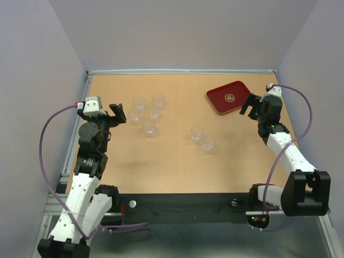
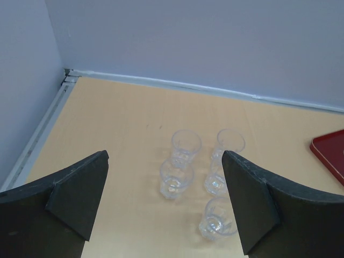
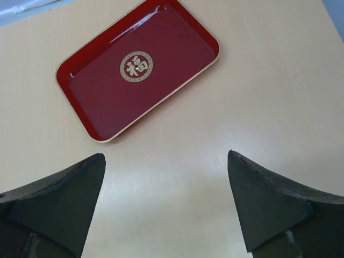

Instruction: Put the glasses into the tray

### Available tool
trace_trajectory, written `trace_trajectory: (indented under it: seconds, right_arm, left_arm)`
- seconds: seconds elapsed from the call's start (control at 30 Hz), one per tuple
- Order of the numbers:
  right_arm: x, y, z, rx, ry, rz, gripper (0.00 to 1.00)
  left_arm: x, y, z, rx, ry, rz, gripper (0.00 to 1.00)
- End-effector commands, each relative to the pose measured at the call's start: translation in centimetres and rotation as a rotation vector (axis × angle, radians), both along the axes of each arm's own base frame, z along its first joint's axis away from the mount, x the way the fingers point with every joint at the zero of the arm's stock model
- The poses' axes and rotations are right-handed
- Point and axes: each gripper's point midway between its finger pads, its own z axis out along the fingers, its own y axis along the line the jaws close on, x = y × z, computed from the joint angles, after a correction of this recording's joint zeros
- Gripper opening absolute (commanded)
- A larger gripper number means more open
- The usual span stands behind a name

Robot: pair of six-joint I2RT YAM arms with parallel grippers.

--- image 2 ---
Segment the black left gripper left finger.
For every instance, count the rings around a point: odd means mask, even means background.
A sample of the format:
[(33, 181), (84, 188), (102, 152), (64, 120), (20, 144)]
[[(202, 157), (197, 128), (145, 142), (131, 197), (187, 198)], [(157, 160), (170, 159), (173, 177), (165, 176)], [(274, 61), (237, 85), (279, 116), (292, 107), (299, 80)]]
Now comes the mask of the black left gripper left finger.
[(103, 150), (1, 192), (1, 257), (81, 257), (108, 169)]

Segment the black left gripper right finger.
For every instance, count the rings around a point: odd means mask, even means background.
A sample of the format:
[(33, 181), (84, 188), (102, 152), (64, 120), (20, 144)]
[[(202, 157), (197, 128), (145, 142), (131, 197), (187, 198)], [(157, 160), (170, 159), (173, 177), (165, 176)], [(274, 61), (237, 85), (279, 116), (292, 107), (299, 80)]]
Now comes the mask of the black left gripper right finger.
[(243, 253), (343, 257), (343, 196), (263, 169), (233, 151), (222, 165)]

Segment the clear faceted glass five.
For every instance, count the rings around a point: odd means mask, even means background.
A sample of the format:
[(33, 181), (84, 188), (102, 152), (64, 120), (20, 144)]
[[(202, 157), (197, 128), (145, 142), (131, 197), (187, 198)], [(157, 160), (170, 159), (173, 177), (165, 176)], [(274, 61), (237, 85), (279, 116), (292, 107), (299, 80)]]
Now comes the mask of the clear faceted glass five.
[(203, 237), (210, 240), (231, 237), (238, 232), (229, 197), (215, 197), (208, 201), (199, 230)]

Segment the clear faceted glass four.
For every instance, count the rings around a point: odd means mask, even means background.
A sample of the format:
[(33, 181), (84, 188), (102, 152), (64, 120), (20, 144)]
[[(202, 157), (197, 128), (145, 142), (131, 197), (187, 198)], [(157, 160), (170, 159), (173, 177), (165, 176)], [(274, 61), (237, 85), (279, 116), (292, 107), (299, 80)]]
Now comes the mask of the clear faceted glass four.
[(222, 196), (228, 193), (223, 165), (220, 159), (212, 160), (204, 185), (207, 192), (215, 196)]

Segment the clear faceted glass two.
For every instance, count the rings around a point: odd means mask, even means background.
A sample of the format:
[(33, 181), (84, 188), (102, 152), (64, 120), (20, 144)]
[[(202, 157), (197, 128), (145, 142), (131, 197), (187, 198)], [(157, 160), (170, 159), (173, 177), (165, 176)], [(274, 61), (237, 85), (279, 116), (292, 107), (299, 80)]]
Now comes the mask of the clear faceted glass two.
[(224, 128), (217, 134), (216, 144), (211, 158), (220, 159), (224, 151), (234, 151), (240, 153), (245, 149), (246, 141), (244, 137), (236, 130)]

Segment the clear faceted glass three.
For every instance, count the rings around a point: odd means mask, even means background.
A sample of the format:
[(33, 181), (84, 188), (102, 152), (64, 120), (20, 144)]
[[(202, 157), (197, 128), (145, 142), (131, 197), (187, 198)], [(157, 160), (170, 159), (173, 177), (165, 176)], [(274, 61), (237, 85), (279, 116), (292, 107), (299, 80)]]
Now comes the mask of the clear faceted glass three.
[(176, 199), (191, 186), (195, 176), (193, 166), (180, 158), (170, 157), (160, 167), (160, 193), (166, 199)]

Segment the clear faceted glass one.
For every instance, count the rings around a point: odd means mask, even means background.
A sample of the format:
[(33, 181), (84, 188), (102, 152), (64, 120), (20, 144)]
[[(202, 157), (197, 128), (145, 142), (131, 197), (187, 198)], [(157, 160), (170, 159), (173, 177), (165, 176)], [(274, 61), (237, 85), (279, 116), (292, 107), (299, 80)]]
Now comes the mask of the clear faceted glass one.
[(187, 164), (192, 164), (202, 147), (202, 141), (196, 132), (181, 129), (173, 134), (171, 145), (173, 165), (177, 168), (184, 168)]

